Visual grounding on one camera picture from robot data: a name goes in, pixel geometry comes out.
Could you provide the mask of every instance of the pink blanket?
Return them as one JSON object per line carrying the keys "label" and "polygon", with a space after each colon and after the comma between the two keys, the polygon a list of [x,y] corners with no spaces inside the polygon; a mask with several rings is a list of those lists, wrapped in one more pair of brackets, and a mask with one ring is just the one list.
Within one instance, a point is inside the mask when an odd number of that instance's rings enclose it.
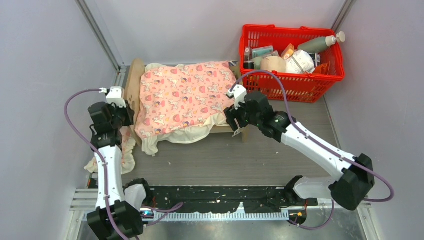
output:
{"label": "pink blanket", "polygon": [[234,101],[225,93],[236,82],[228,62],[159,67],[141,77],[138,123],[140,138],[202,126]]}

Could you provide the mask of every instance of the bed leg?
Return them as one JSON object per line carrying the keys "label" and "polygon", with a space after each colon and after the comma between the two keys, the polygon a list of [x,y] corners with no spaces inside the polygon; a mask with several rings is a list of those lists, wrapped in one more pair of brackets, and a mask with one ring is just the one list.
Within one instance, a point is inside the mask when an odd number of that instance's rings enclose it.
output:
{"label": "bed leg", "polygon": [[249,126],[245,127],[243,131],[241,132],[241,142],[247,143],[248,142],[248,135],[249,135]]}

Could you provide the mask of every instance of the toiletry item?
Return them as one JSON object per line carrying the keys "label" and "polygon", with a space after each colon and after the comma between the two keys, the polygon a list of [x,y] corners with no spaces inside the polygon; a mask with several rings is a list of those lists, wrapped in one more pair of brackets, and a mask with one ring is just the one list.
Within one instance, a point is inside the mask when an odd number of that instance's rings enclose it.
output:
{"label": "toiletry item", "polygon": [[253,61],[244,61],[243,62],[244,69],[255,69],[255,63]]}
{"label": "toiletry item", "polygon": [[315,68],[312,74],[324,74],[328,75],[330,72],[330,62],[323,63]]}
{"label": "toiletry item", "polygon": [[289,59],[295,53],[295,46],[293,44],[289,44],[285,50],[281,53],[281,57],[284,60]]}
{"label": "toiletry item", "polygon": [[268,56],[260,61],[260,69],[284,73],[286,71],[286,61],[280,56]]}
{"label": "toiletry item", "polygon": [[321,65],[321,55],[318,53],[309,53],[309,56],[312,58],[313,60],[313,65],[316,67],[318,67],[319,65]]}
{"label": "toiletry item", "polygon": [[346,36],[344,32],[339,32],[335,36],[321,36],[314,38],[310,41],[307,41],[303,44],[300,44],[297,49],[303,50],[309,54],[317,54],[324,52],[329,47],[338,43],[344,43],[346,41]]}
{"label": "toiletry item", "polygon": [[252,59],[252,61],[254,62],[254,69],[258,70],[261,69],[261,61],[264,58],[267,57],[271,57],[271,56],[279,56],[278,51],[273,51],[269,54],[263,55],[263,56],[257,56],[255,58]]}
{"label": "toiletry item", "polygon": [[288,74],[313,73],[314,61],[309,54],[303,50],[297,50],[286,60],[285,72]]}
{"label": "toiletry item", "polygon": [[251,47],[247,46],[244,49],[244,60],[243,61],[249,61],[251,59]]}
{"label": "toiletry item", "polygon": [[254,48],[254,49],[251,50],[252,59],[259,57],[259,56],[263,56],[263,55],[272,53],[273,51],[274,51],[273,46],[264,46],[264,47]]}

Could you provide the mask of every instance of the wooden bed frame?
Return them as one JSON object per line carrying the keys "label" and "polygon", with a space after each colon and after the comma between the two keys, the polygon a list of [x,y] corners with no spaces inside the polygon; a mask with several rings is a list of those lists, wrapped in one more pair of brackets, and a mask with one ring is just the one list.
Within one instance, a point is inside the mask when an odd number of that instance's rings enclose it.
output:
{"label": "wooden bed frame", "polygon": [[[131,109],[134,110],[134,125],[131,128],[132,137],[139,146],[142,145],[142,140],[135,132],[135,125],[137,123],[137,117],[140,112],[140,79],[145,73],[145,64],[140,58],[136,58],[132,61],[131,67],[129,68],[128,79],[126,80],[124,98],[128,101]],[[211,134],[219,133],[233,133],[230,126],[213,126],[210,131]],[[245,143],[248,138],[248,128],[243,128],[241,132],[242,142]]]}

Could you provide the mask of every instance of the red plastic basket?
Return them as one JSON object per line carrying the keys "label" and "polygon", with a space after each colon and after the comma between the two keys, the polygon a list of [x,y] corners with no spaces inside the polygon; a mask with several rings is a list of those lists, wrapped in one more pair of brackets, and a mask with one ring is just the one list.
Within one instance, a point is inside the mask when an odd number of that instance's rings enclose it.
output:
{"label": "red plastic basket", "polygon": [[[246,47],[260,48],[273,46],[281,54],[289,44],[295,48],[311,39],[335,35],[331,29],[309,28],[282,28],[275,25],[244,25],[240,45],[240,59],[244,59]],[[286,90],[287,100],[292,102],[315,103],[334,83],[345,77],[343,69],[342,50],[338,43],[321,54],[321,63],[330,62],[329,75],[323,74],[291,74],[273,72],[282,82]],[[251,69],[243,68],[240,71],[246,74]],[[247,92],[260,91],[270,100],[283,100],[283,91],[275,79],[266,73],[252,73],[243,79]]]}

